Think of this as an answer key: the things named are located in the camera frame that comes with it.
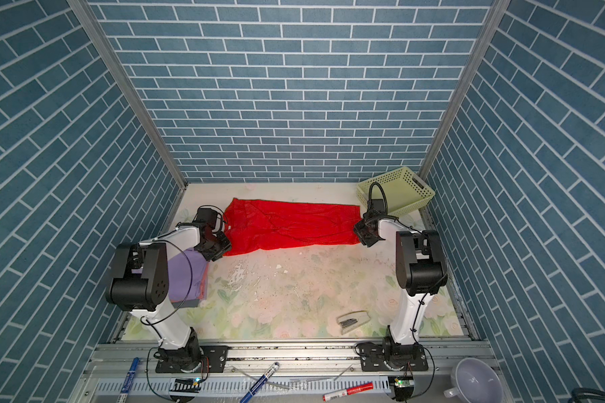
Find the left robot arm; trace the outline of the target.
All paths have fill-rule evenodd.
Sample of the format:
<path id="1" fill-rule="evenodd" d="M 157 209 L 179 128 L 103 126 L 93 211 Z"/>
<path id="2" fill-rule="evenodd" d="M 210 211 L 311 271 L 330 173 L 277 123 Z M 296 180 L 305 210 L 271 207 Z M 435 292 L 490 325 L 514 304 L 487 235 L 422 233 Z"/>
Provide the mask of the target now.
<path id="1" fill-rule="evenodd" d="M 205 299 L 208 266 L 230 249 L 223 213 L 211 205 L 201 206 L 193 221 L 178 223 L 168 233 L 116 248 L 105 298 L 153 332 L 157 372 L 224 371 L 228 347 L 200 344 L 194 327 L 178 312 Z"/>

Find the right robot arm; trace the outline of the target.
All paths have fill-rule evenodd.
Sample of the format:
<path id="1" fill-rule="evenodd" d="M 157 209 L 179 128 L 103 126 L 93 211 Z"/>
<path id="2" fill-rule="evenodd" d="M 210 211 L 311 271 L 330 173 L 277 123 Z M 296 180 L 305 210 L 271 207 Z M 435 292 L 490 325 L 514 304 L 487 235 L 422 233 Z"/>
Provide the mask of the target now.
<path id="1" fill-rule="evenodd" d="M 401 291 L 398 314 L 388 326 L 379 353 L 364 353 L 367 361 L 381 361 L 390 369 L 425 369 L 425 349 L 419 331 L 433 297 L 448 281 L 440 236 L 434 230 L 418 231 L 388 213 L 383 198 L 366 204 L 366 212 L 354 226 L 361 244 L 393 246 L 395 273 Z"/>

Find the pale green plastic basket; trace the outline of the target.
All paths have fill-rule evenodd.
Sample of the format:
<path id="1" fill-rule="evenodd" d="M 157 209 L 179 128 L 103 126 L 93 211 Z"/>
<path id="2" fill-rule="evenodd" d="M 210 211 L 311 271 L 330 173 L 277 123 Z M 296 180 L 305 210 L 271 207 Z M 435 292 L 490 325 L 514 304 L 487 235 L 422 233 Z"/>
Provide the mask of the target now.
<path id="1" fill-rule="evenodd" d="M 435 196 L 435 191 L 416 173 L 408 167 L 400 167 L 356 185 L 357 196 L 363 206 L 366 206 L 371 198 L 369 188 L 374 182 L 378 183 L 385 192 L 388 213 L 396 217 L 426 207 Z"/>

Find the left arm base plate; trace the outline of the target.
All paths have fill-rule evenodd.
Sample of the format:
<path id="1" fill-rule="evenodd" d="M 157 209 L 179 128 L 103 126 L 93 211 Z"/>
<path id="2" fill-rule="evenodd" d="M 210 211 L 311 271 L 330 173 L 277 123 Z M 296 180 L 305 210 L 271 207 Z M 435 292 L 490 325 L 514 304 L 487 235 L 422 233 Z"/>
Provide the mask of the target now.
<path id="1" fill-rule="evenodd" d="M 226 366 L 227 346 L 198 346 L 158 349 L 152 357 L 158 361 L 159 374 L 222 373 Z"/>

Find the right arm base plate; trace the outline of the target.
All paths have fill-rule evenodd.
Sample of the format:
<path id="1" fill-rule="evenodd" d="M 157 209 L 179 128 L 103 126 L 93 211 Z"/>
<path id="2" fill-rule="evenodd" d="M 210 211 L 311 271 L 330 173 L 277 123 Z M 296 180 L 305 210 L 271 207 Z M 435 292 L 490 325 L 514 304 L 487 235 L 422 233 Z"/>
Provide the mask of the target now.
<path id="1" fill-rule="evenodd" d="M 425 350 L 416 345 L 356 344 L 356 355 L 360 358 L 363 372 L 415 372 L 427 371 L 429 364 Z"/>

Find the red t-shirt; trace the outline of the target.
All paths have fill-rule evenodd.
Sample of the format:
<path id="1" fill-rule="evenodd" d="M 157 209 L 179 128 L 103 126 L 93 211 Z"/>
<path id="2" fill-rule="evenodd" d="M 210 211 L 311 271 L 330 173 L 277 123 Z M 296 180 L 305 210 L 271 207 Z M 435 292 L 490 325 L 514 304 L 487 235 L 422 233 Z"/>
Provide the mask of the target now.
<path id="1" fill-rule="evenodd" d="M 224 219 L 231 243 L 225 256 L 360 243 L 354 226 L 361 221 L 361 210 L 354 205 L 235 198 L 225 209 Z"/>

